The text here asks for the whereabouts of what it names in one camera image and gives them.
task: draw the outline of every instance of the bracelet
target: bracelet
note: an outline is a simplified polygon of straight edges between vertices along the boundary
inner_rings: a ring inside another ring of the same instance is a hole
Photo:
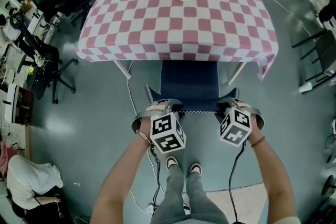
[[[149,143],[150,146],[152,145],[152,142],[142,132],[140,132],[139,130],[137,130],[136,133],[140,134]]]
[[[256,147],[258,144],[260,144],[262,141],[265,140],[265,137],[263,136],[262,138],[260,138],[256,143],[254,143],[253,145],[251,145],[251,148]]]

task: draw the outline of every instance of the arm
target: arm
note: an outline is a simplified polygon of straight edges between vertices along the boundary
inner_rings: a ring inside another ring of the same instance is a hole
[[[40,205],[51,204],[52,202],[60,202],[61,200],[56,197],[36,197],[35,198]]]
[[[253,131],[248,140],[251,145],[263,135],[257,127],[256,119],[251,118]],[[276,152],[266,140],[254,147],[261,176],[268,195],[268,219],[272,224],[286,217],[297,217],[292,186],[287,171]]]
[[[150,118],[143,118],[140,131],[147,137],[150,136],[150,126]],[[123,223],[123,204],[148,147],[149,143],[143,137],[138,134],[134,137],[101,186],[93,208],[91,224]]]

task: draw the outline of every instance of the gray floor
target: gray floor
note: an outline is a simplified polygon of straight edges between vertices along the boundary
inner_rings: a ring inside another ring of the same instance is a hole
[[[247,64],[232,86],[226,85],[235,63],[220,63],[222,93],[240,87],[240,98],[261,109],[265,116],[264,134],[285,164],[293,184],[298,213],[305,220],[321,200],[321,187],[331,173],[324,169],[329,155],[324,149],[331,132],[334,115],[334,89],[321,88],[302,96],[298,87],[303,76],[316,70],[308,59],[304,65],[299,55],[303,49],[291,45],[308,37],[302,27],[273,0],[263,0],[274,23],[279,41],[279,54],[263,82],[257,78],[257,66]],[[311,33],[319,30],[314,21],[312,6],[307,0],[277,0],[289,9]],[[75,57],[80,30],[64,20],[61,33],[52,44],[57,46],[63,60]],[[159,61],[136,61],[132,67],[131,91],[138,110],[148,101],[145,84],[159,87]],[[133,110],[123,74],[113,62],[89,63],[79,61],[65,73],[65,79],[76,84],[76,94],[63,86],[58,87],[59,104],[51,103],[51,91],[35,102],[33,128],[33,159],[36,162],[56,164],[62,174],[64,194],[72,215],[91,215],[100,185],[110,168],[130,143],[134,134],[130,124]],[[218,143],[218,124],[213,115],[188,115],[183,129],[188,134],[187,148],[178,158],[184,170],[195,160],[203,165],[205,190],[223,190],[228,187],[229,173],[238,149]],[[161,178],[167,172],[162,169]],[[233,187],[261,182],[258,165],[250,148],[239,160]],[[142,207],[151,202],[156,189],[150,163],[143,158],[132,190]],[[267,206],[260,219],[266,223]],[[149,223],[128,197],[124,207],[124,223]]]

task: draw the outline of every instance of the checkered tablecloth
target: checkered tablecloth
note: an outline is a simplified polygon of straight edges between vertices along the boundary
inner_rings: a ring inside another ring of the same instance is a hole
[[[89,61],[255,61],[260,79],[277,52],[261,0],[96,0],[77,49]]]

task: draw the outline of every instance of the floor mat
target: floor mat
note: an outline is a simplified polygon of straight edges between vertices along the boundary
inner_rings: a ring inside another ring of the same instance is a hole
[[[228,190],[207,192],[207,196],[226,215],[229,223],[235,222],[235,214]],[[263,183],[232,190],[232,196],[236,205],[238,221],[242,223],[257,224],[262,209],[267,199],[267,193]],[[184,202],[189,205],[189,199],[183,194]]]

